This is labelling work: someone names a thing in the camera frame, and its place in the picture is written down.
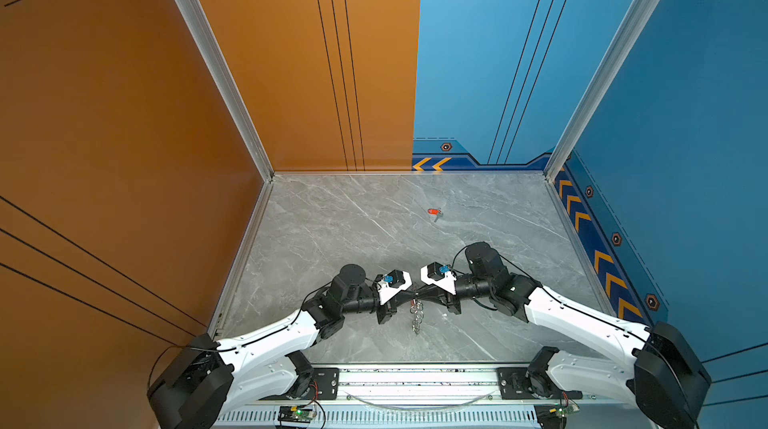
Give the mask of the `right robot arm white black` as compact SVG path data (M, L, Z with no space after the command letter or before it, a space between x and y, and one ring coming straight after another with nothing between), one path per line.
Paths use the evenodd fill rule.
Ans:
M541 397L582 391L638 408L661 428L695 428L712 379L680 330L612 317L558 294L486 242L462 249L469 271L431 263L417 299L458 314L467 299L486 298L508 317L558 332L599 353L579 358L543 348L527 369Z

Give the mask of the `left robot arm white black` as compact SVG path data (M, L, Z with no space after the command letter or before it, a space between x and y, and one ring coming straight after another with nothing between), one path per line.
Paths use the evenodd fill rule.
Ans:
M150 379L147 399L159 426L210 428L221 413L253 400L304 395L312 373L304 350L337 333L348 313L385 317L388 303L412 284L401 270L369 282L362 267L347 264L276 323L218 341L195 337Z

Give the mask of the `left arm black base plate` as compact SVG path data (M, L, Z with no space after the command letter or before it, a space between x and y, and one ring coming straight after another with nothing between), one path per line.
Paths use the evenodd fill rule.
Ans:
M311 374L301 375L286 393L265 397L265 400L336 400L340 384L338 367L316 367Z

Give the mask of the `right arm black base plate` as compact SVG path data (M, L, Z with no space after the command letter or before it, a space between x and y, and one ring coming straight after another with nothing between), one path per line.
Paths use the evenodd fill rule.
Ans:
M580 400L581 391L563 391L542 371L530 372L525 367L504 366L496 369L497 383L503 400Z

